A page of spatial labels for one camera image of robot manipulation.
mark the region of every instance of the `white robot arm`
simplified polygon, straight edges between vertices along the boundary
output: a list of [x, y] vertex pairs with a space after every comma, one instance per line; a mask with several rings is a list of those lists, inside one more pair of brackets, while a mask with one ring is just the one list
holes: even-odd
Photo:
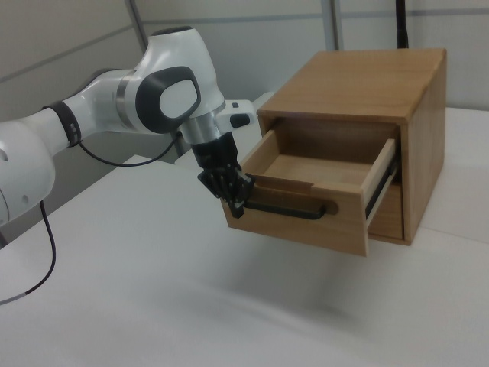
[[253, 180], [241, 172], [230, 131], [255, 120], [250, 101], [224, 100], [195, 29], [156, 32], [133, 70], [102, 70], [70, 98], [0, 123], [0, 226], [48, 195], [59, 151], [96, 132], [178, 128], [203, 168], [199, 179], [239, 217]]

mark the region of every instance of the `drawer handle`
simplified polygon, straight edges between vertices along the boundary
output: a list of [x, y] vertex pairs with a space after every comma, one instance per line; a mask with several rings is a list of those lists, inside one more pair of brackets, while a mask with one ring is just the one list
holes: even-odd
[[293, 216], [295, 218], [317, 220], [322, 218], [326, 213], [326, 206], [321, 204], [317, 210], [309, 211], [303, 209], [294, 209], [284, 206], [275, 206], [266, 203], [258, 203], [254, 201], [248, 201], [244, 207], [249, 209], [261, 210], [262, 212], [280, 214], [282, 216]]

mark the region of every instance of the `cable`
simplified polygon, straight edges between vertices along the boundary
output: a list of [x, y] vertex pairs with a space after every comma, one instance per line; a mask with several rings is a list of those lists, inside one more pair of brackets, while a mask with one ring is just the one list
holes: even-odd
[[176, 137], [175, 139], [173, 139], [170, 143], [170, 145], [167, 146], [167, 148], [163, 151], [163, 153], [161, 153], [160, 155], [158, 155], [157, 157], [153, 158], [153, 159], [150, 159], [149, 161], [145, 161], [145, 162], [141, 162], [141, 163], [131, 163], [131, 164], [122, 164], [122, 163], [114, 163], [114, 162], [110, 162], [110, 161], [106, 161], [105, 159], [103, 158], [100, 158], [100, 157], [97, 157], [96, 155], [94, 155], [91, 151], [89, 151], [87, 149], [87, 147], [85, 145], [83, 145], [82, 142], [78, 143], [78, 145], [90, 156], [92, 157], [93, 159], [96, 159], [97, 161], [99, 162], [102, 162], [102, 163], [105, 163], [105, 164], [109, 164], [111, 166], [116, 166], [116, 167], [138, 167], [138, 166], [144, 166], [145, 164], [149, 164], [149, 163], [153, 163], [154, 161], [157, 161], [158, 159], [160, 159], [161, 157], [163, 157], [166, 153], [168, 153], [171, 149], [171, 147], [173, 147], [175, 145], [175, 143], [178, 141], [178, 139], [180, 139], [180, 136], [181, 133], [177, 133], [176, 134]]
[[406, 28], [406, 4], [396, 0], [397, 48], [410, 48]]
[[14, 300], [18, 300], [19, 298], [22, 298], [22, 297], [27, 296], [28, 294], [34, 292], [41, 285], [44, 284], [44, 282], [51, 276], [51, 273], [54, 270], [54, 265], [56, 264], [56, 244], [54, 243], [54, 236], [53, 236], [53, 232], [51, 231], [51, 226], [49, 224], [49, 221], [47, 220], [47, 214], [46, 214], [46, 210], [44, 209], [44, 201], [43, 200], [41, 200], [41, 202], [39, 203], [39, 206], [40, 206], [40, 212], [43, 215], [44, 224], [46, 225], [47, 234], [49, 235], [49, 240], [51, 241], [51, 251], [53, 254], [53, 257], [51, 260], [51, 266], [50, 266], [49, 270], [47, 271], [46, 275], [44, 275], [44, 278], [42, 278], [42, 280], [39, 283], [37, 283], [31, 289], [29, 289], [28, 291], [25, 291], [24, 293], [21, 293], [21, 294], [18, 294], [17, 296], [8, 298], [7, 300], [0, 300], [0, 306], [4, 305], [4, 304], [9, 304], [9, 303], [13, 302]]
[[[97, 161], [100, 161], [102, 163], [110, 164], [111, 166], [116, 166], [116, 167], [137, 167], [137, 166], [144, 166], [145, 164], [152, 163], [154, 161], [157, 161], [161, 157], [163, 157], [166, 153], [168, 153], [170, 151], [171, 147], [173, 147], [175, 145], [175, 143], [178, 141], [180, 136], [182, 136], [181, 133], [177, 133], [175, 139], [173, 139], [171, 141], [170, 145], [168, 145], [167, 148], [157, 157], [150, 159], [149, 161], [145, 161], [145, 162], [141, 162], [141, 163], [133, 163], [133, 164], [121, 164], [121, 163], [114, 163], [114, 162], [106, 161], [105, 159], [97, 157], [96, 155], [94, 155], [91, 151], [89, 151], [85, 147], [85, 145], [83, 145], [83, 143], [81, 141], [78, 144], [90, 157], [92, 157], [92, 158], [94, 158]], [[43, 215], [44, 224], [46, 225], [47, 234], [49, 235], [49, 240], [51, 241], [51, 251], [53, 253], [53, 259], [51, 261], [51, 266], [50, 266], [49, 270], [47, 271], [46, 275], [44, 275], [44, 278], [42, 278], [42, 280], [39, 283], [37, 283], [31, 289], [29, 289], [28, 291], [25, 291], [24, 293], [20, 293], [17, 296], [10, 297], [6, 300], [0, 300], [0, 306], [2, 306], [4, 304], [10, 304], [11, 302], [18, 300], [18, 299], [20, 299], [24, 296], [27, 296], [28, 294], [34, 292], [41, 285], [44, 284], [44, 282], [51, 276], [51, 273], [54, 270], [54, 265], [56, 264], [56, 244], [54, 243], [54, 236], [53, 236], [53, 232], [51, 231], [51, 226], [49, 224], [49, 221], [47, 220], [47, 214], [46, 214], [46, 210], [44, 209], [44, 201], [43, 200], [41, 200], [41, 202], [39, 203], [39, 206], [40, 206], [40, 212]]]

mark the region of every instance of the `white table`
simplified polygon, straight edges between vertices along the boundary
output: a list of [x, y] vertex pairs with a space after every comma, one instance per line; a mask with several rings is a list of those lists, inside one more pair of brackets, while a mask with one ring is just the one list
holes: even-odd
[[[486, 366], [487, 136], [448, 110], [412, 246], [368, 258], [229, 229], [185, 167], [117, 168], [50, 215], [57, 267], [0, 307], [0, 365]], [[49, 262], [40, 223], [0, 250], [0, 298]]]

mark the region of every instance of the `wooden cabinet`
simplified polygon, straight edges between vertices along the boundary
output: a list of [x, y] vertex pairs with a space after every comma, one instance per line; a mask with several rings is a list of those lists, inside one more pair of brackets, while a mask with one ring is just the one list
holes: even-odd
[[356, 255], [410, 244], [445, 148], [445, 50], [317, 53], [259, 111], [229, 226]]

